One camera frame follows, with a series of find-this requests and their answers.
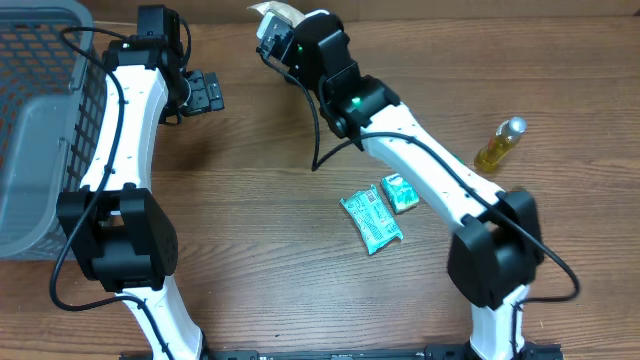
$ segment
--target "silver cap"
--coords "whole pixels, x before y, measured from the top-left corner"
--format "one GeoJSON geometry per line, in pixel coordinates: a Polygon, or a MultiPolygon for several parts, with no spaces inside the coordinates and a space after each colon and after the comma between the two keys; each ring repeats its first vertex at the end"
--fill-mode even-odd
{"type": "Polygon", "coordinates": [[[507,132],[509,136],[522,136],[527,130],[527,121],[519,116],[514,116],[509,120],[509,126],[507,132]]]}

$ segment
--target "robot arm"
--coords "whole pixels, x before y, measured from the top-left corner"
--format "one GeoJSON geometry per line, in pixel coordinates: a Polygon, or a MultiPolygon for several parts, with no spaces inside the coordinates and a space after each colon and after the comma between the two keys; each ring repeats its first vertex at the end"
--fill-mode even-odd
{"type": "MultiPolygon", "coordinates": [[[[151,191],[151,159],[160,115],[167,105],[169,89],[160,69],[144,65],[120,66],[114,71],[127,101],[120,146],[105,190],[121,190],[124,184],[151,191]]],[[[102,180],[118,118],[118,94],[107,77],[107,101],[95,155],[80,187],[96,191],[102,180]]]]}
{"type": "MultiPolygon", "coordinates": [[[[173,277],[178,249],[176,232],[151,195],[151,161],[158,124],[168,116],[192,116],[224,107],[215,74],[186,72],[179,38],[179,18],[164,6],[142,6],[138,35],[111,42],[103,59],[124,92],[122,133],[113,171],[97,195],[114,142],[120,98],[107,77],[107,100],[96,152],[78,192],[62,193],[57,216],[70,235],[88,199],[100,196],[72,249],[84,275],[99,280],[116,296],[145,302],[158,331],[176,359],[206,356],[206,340],[191,320],[173,277]],[[123,225],[111,225],[120,215],[123,225]]],[[[151,344],[152,359],[169,359],[141,308],[124,303],[151,344]]]]}
{"type": "MultiPolygon", "coordinates": [[[[505,193],[476,175],[433,139],[391,89],[360,76],[347,49],[349,37],[336,15],[316,11],[297,26],[275,11],[265,14],[257,33],[257,52],[289,67],[289,75],[318,97],[329,128],[349,137],[361,150],[385,162],[416,189],[453,235],[449,275],[471,302],[473,331],[469,355],[483,360],[514,357],[513,307],[523,300],[542,254],[518,234],[497,224],[489,231],[488,209],[427,152],[398,138],[364,137],[374,133],[411,136],[431,148],[482,199],[525,228],[536,239],[540,229],[535,201],[527,192],[505,193]]],[[[522,315],[515,321],[516,349],[525,346],[522,315]]]]}

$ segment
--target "gray plastic basket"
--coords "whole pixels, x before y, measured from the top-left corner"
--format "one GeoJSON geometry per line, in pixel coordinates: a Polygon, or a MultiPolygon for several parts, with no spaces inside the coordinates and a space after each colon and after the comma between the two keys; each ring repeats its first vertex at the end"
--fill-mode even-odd
{"type": "MultiPolygon", "coordinates": [[[[60,42],[67,26],[93,26],[91,14],[69,0],[0,0],[0,258],[58,255],[58,194],[78,190],[98,142],[105,75],[60,42]]],[[[67,37],[95,53],[92,33],[67,37]]]]}

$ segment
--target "snack package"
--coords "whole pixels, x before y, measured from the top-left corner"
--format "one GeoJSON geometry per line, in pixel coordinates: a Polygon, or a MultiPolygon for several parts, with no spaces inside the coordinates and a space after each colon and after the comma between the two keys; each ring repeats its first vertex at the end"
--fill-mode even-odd
{"type": "Polygon", "coordinates": [[[369,255],[373,255],[396,237],[402,240],[402,232],[382,202],[375,185],[371,185],[369,190],[358,191],[347,200],[340,199],[340,203],[360,229],[369,255]]]}
{"type": "Polygon", "coordinates": [[[382,190],[384,190],[393,212],[399,214],[410,209],[420,202],[418,193],[411,187],[407,180],[399,174],[389,175],[382,179],[382,190]]]}

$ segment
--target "wooden table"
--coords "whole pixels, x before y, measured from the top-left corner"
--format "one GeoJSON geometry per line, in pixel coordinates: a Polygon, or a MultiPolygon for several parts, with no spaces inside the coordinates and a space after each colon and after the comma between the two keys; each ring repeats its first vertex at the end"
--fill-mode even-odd
{"type": "MultiPolygon", "coordinates": [[[[640,347],[640,21],[437,20],[347,24],[364,73],[471,162],[504,119],[530,130],[489,179],[537,199],[544,239],[575,269],[576,302],[530,305],[524,333],[567,359],[637,359],[640,347]]],[[[161,127],[153,191],[179,234],[178,285],[215,349],[292,351],[464,342],[469,304],[446,273],[450,238],[426,205],[368,256],[339,199],[392,171],[355,148],[309,170],[299,89],[254,52],[255,24],[192,26],[192,68],[216,71],[226,109],[161,127]]],[[[116,30],[133,33],[133,27],[116,30]]],[[[98,37],[97,47],[107,39],[98,37]]],[[[322,124],[322,147],[338,140],[322,124]]],[[[64,313],[50,262],[0,264],[0,358],[114,359],[148,345],[122,305],[64,313]]],[[[69,263],[74,304],[103,298],[69,263]]],[[[570,291],[551,261],[533,294],[570,291]]]]}

